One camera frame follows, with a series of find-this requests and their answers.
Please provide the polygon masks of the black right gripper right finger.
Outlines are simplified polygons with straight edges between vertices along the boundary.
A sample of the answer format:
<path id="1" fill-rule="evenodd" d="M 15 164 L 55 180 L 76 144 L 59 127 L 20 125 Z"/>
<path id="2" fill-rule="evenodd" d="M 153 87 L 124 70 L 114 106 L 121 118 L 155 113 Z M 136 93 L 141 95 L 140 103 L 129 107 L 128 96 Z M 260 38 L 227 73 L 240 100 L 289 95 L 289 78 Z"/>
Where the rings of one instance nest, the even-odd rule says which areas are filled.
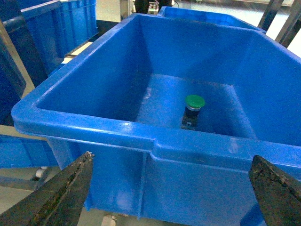
<path id="1" fill-rule="evenodd" d="M 252 159 L 249 179 L 268 226 L 301 224 L 301 182 L 259 155 Z"/>

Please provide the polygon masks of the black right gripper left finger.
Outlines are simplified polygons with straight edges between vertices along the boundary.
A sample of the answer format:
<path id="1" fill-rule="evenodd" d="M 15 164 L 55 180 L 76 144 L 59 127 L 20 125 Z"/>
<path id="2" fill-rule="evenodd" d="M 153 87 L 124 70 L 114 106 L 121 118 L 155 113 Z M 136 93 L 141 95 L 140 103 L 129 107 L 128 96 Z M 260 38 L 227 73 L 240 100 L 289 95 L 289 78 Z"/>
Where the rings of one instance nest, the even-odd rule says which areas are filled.
<path id="1" fill-rule="evenodd" d="M 83 153 L 0 215 L 2 226 L 76 226 L 87 199 L 94 155 Z"/>

